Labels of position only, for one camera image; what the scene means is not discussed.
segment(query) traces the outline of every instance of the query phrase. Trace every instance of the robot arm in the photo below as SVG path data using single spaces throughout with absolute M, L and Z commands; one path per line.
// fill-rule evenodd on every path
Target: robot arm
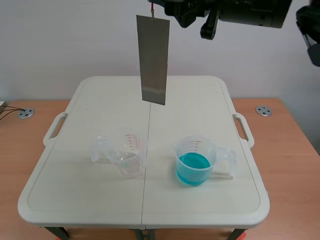
M 197 17 L 207 17 L 201 27 L 203 39 L 213 40 L 218 19 L 225 22 L 281 28 L 292 0 L 149 0 L 174 16 L 187 28 Z M 314 65 L 320 66 L 320 0 L 313 0 L 296 13 L 297 25 Z

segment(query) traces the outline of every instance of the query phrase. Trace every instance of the white table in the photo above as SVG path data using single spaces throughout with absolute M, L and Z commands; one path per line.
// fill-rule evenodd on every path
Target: white table
M 242 122 L 248 141 L 239 137 L 234 119 Z M 123 178 L 110 163 L 92 163 L 89 147 L 95 137 L 121 127 L 148 138 L 145 174 Z M 224 174 L 225 165 L 197 187 L 177 179 L 170 145 L 194 133 L 236 151 L 236 179 Z M 144 229 L 235 228 L 230 239 L 237 239 L 269 212 L 250 151 L 253 137 L 216 77 L 169 76 L 165 106 L 141 100 L 139 77 L 88 78 L 55 118 L 43 143 L 46 148 L 21 193 L 18 211 L 27 222 L 63 240 L 68 238 L 63 227 L 137 229 L 138 237 Z

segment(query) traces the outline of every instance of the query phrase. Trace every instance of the rectangular metal plate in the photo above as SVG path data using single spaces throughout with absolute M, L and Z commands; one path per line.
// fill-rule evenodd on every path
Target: rectangular metal plate
M 165 105 L 170 21 L 136 16 L 142 100 Z

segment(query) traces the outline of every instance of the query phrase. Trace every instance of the empty measuring cup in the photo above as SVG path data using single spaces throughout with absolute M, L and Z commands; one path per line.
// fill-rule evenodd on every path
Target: empty measuring cup
M 201 135 L 189 135 L 172 146 L 176 156 L 176 172 L 186 184 L 200 185 L 210 176 L 219 161 L 229 163 L 229 175 L 237 171 L 236 154 L 229 148 L 217 147 Z
M 103 153 L 126 178 L 144 171 L 147 161 L 147 141 L 130 130 L 119 130 L 110 137 L 97 137 L 91 147 L 92 161 Z

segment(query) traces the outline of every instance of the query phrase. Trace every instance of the table leg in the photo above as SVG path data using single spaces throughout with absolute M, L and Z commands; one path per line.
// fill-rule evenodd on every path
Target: table leg
M 131 230 L 135 232 L 135 236 L 137 240 L 145 240 L 142 230 L 140 229 L 131 229 Z
M 69 240 L 69 235 L 63 227 L 45 227 L 45 229 L 61 240 Z
M 155 229 L 148 229 L 149 240 L 156 240 Z
M 238 229 L 236 228 L 233 230 L 233 232 L 230 234 L 230 236 L 227 238 L 227 240 L 237 240 L 241 234 L 243 234 L 247 229 Z
M 135 236 L 137 240 L 156 240 L 155 230 L 154 229 L 146 229 L 147 234 L 144 234 L 140 229 L 131 229 L 135 232 Z

